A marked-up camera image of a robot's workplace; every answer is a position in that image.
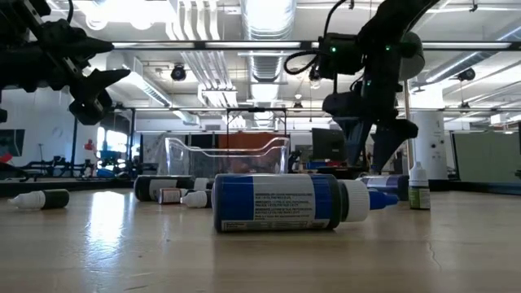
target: ceiling light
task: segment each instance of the ceiling light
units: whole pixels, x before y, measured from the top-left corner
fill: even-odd
[[[253,49],[263,49],[263,48],[299,49],[300,42],[207,42],[206,47],[208,49],[219,49],[219,48],[226,48],[226,47],[253,48]]]
[[[318,90],[320,88],[320,80],[309,81],[311,90]]]

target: overhead beam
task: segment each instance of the overhead beam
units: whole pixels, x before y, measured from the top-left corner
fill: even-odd
[[[193,51],[193,50],[311,50],[316,41],[111,41],[115,50]],[[521,42],[446,42],[425,41],[426,51],[521,51]]]

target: security camera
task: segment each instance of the security camera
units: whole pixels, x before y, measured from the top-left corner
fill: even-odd
[[[174,81],[184,81],[186,78],[185,65],[176,64],[173,67],[172,73],[170,74]]]
[[[456,75],[456,78],[459,81],[472,81],[475,78],[475,71],[472,68],[468,68],[467,70]]]

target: white wall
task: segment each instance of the white wall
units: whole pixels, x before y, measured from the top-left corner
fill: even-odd
[[[68,111],[72,98],[63,92],[40,89],[35,93],[23,90],[4,90],[0,107],[8,111],[7,123],[0,124],[0,129],[25,129],[24,148],[21,157],[15,157],[12,163],[25,165],[30,161],[41,160],[40,147],[44,160],[52,160],[54,155],[61,155],[70,161],[72,154],[72,131],[74,116]],[[91,157],[83,148],[87,139],[96,143],[98,126],[78,124],[76,163]]]

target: fluorescent light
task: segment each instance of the fluorescent light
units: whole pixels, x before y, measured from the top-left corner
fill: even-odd
[[[299,49],[300,42],[207,42],[206,47],[209,49],[219,48],[253,48],[253,49],[278,49],[278,48],[292,48]]]
[[[423,49],[506,49],[510,46],[509,42],[424,42]]]
[[[224,107],[174,107],[171,110],[189,112],[226,112],[226,108]]]
[[[170,111],[170,108],[164,107],[164,108],[158,108],[158,107],[142,107],[142,108],[136,108],[137,112],[164,112],[164,111]]]
[[[284,52],[239,52],[238,57],[284,57],[289,56],[291,53]]]
[[[321,108],[316,108],[316,107],[311,107],[311,108],[294,108],[294,107],[291,107],[291,108],[287,108],[286,109],[288,112],[322,112],[322,109]]]
[[[193,42],[113,42],[115,50],[189,50],[194,49]]]

